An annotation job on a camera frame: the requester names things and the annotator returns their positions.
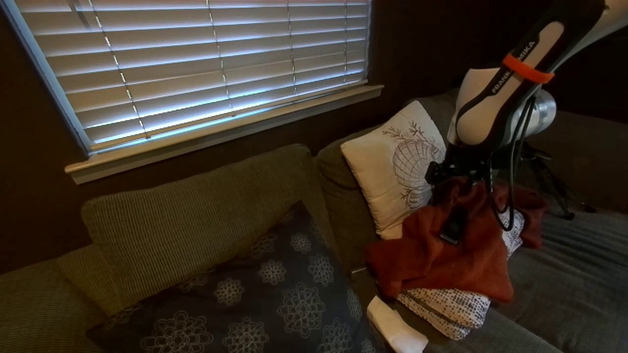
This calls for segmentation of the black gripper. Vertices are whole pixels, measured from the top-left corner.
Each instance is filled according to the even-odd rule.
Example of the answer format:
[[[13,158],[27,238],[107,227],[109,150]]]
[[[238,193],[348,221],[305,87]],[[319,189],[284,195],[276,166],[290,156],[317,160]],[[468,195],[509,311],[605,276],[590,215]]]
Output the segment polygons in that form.
[[[482,154],[450,144],[443,160],[427,164],[425,180],[431,186],[439,186],[448,178],[466,178],[468,182],[482,180],[486,186],[492,186],[496,170],[505,164],[507,152],[503,148]]]

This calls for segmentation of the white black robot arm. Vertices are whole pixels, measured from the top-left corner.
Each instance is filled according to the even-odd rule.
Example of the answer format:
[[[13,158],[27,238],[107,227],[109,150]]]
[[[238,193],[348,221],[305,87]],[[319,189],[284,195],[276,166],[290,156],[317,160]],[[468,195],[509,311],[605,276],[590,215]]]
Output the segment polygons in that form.
[[[628,0],[554,0],[494,66],[466,70],[445,133],[445,158],[427,166],[425,180],[492,180],[496,168],[511,166],[519,142],[554,117],[543,84],[574,52],[625,23]]]

